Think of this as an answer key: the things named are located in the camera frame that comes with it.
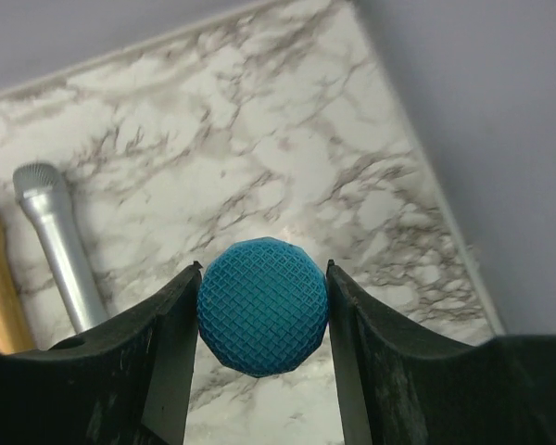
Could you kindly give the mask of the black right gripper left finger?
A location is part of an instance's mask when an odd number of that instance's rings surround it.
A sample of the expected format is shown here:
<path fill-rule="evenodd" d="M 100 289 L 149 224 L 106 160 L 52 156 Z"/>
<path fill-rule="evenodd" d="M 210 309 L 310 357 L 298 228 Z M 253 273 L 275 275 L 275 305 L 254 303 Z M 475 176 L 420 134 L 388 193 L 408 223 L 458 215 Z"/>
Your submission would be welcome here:
<path fill-rule="evenodd" d="M 183 443 L 200 269 L 49 350 L 0 355 L 0 444 Z"/>

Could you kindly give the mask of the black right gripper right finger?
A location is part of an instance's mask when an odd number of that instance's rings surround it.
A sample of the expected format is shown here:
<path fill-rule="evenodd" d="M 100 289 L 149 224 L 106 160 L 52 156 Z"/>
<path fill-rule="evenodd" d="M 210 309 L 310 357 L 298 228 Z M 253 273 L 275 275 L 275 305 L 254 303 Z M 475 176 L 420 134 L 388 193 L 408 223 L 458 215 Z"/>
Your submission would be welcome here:
<path fill-rule="evenodd" d="M 347 444 L 556 444 L 556 335 L 470 346 L 326 270 Z"/>

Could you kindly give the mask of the blue foam-head microphone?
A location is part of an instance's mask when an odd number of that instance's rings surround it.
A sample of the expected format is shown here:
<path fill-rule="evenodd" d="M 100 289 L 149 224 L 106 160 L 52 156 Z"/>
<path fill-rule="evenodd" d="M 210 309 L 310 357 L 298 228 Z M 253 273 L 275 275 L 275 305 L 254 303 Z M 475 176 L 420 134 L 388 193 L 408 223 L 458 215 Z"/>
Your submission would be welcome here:
<path fill-rule="evenodd" d="M 323 272 L 272 237 L 237 242 L 207 268 L 196 300 L 199 335 L 218 361 L 252 377 L 291 372 L 322 344 Z"/>

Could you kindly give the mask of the silver mesh-head microphone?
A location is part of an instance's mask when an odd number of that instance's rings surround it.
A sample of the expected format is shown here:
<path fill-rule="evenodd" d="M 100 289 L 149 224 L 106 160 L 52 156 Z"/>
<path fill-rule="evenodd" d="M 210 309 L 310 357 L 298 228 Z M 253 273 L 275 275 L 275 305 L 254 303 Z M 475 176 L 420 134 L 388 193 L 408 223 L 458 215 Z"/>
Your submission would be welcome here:
<path fill-rule="evenodd" d="M 78 333 L 108 318 L 85 254 L 63 175 L 34 162 L 13 172 L 16 200 L 34 227 L 68 316 Z"/>

